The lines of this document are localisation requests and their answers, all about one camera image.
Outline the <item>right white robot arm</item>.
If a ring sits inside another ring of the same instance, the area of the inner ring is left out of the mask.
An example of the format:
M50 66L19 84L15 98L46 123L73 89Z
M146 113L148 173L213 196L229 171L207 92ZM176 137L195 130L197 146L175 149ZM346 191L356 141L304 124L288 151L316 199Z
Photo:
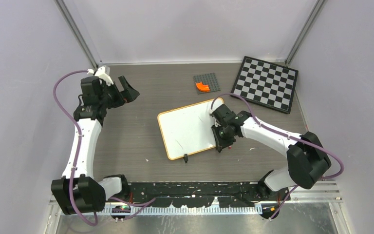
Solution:
M236 114L225 104L211 110L210 116L216 122L211 129L218 152L231 146L237 137L243 137L260 142L286 158L287 166L267 172L257 182L256 196L261 200L271 200L278 191L290 186L310 189L332 165L328 155L320 150L322 144L314 133L285 132L250 112Z

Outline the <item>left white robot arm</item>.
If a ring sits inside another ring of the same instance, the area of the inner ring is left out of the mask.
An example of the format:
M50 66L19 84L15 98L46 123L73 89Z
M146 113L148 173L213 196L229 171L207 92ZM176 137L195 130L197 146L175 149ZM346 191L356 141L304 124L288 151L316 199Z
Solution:
M75 136L68 164L60 179L52 181L51 191L61 210L74 215L100 212L111 197L126 201L130 188L124 175L110 175L97 182L94 179L94 154L107 110L135 101L140 95L124 76L118 78L123 90L116 83L108 85L104 79L90 76L81 80L82 93L79 105L73 113Z

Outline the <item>yellow framed whiteboard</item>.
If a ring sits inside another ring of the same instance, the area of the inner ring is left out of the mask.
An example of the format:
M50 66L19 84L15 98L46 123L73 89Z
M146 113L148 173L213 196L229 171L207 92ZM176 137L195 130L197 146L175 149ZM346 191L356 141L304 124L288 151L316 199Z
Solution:
M210 99L159 113L157 121L168 159L176 160L215 148L210 115L224 104L222 98Z

